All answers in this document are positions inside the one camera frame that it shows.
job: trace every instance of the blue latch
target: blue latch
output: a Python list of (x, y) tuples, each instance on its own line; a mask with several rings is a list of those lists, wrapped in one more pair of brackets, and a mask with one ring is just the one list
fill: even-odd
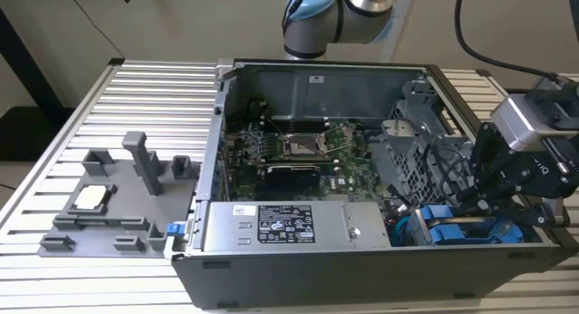
[(183, 237), (184, 236), (184, 224), (167, 224), (167, 236)]

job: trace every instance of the white component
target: white component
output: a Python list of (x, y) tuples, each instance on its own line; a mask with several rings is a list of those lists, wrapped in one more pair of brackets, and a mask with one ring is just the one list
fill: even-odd
[(396, 211), (398, 212), (404, 212), (408, 210), (408, 207), (406, 206), (406, 204), (403, 204), (402, 206), (398, 207)]
[(103, 202), (107, 194), (107, 187), (104, 185), (89, 185), (83, 187), (80, 194), (75, 200), (76, 208), (92, 210)]
[(488, 209), (488, 202), (483, 199), (480, 199), (479, 202), (476, 202), (476, 205), (479, 206), (480, 210)]
[(255, 205), (233, 205), (233, 216), (255, 216)]

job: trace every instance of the gray metal chassis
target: gray metal chassis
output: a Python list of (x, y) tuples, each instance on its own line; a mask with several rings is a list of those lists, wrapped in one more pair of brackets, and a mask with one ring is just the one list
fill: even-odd
[[(225, 106), (233, 75), (228, 71), (247, 64), (292, 66), (296, 63), (221, 61), (215, 108)], [(443, 99), (450, 116), (459, 123), (459, 130), (475, 139), (479, 118), (436, 66), (336, 62), (300, 62), (299, 65), (419, 69)], [(172, 254), (172, 265), (192, 302), (203, 309), (482, 298), (518, 275), (548, 270), (579, 250), (567, 230), (552, 229), (544, 231), (542, 243), (351, 251), (293, 248), (204, 252), (221, 124), (223, 115), (215, 115), (189, 242), (165, 248), (165, 256)]]

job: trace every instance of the small white sticker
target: small white sticker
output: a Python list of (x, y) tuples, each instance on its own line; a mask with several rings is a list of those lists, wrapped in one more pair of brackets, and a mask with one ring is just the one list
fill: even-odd
[(233, 216), (255, 216), (255, 205), (233, 205)]
[(310, 76), (310, 83), (324, 83), (324, 76), (323, 75), (311, 75)]

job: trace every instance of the floor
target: floor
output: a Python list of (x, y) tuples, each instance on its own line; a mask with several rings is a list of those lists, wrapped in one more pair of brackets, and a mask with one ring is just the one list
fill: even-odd
[[(33, 162), (25, 161), (0, 161), (0, 183), (17, 188), (33, 165)], [(5, 187), (0, 187), (0, 208), (4, 207), (12, 192)]]

